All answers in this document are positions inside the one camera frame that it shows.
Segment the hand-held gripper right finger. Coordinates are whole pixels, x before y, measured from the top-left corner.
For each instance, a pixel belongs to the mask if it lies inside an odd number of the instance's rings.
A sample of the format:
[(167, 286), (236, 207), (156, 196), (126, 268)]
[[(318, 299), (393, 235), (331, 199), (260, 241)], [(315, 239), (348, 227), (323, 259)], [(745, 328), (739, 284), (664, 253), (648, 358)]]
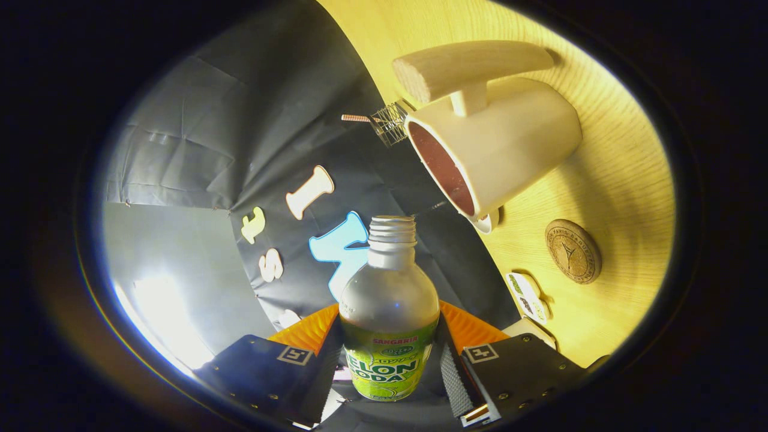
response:
[(604, 355), (581, 367), (531, 330), (507, 335), (444, 301), (440, 312), (442, 380), (464, 428), (517, 420), (579, 388), (608, 361)]

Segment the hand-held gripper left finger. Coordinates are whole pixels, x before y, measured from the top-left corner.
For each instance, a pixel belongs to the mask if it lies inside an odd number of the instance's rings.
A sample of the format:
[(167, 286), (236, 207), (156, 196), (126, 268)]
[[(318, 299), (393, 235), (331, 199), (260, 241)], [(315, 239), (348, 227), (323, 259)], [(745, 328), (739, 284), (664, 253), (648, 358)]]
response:
[(252, 411), (312, 428), (323, 421), (342, 339), (332, 304), (271, 337), (242, 336), (195, 375)]

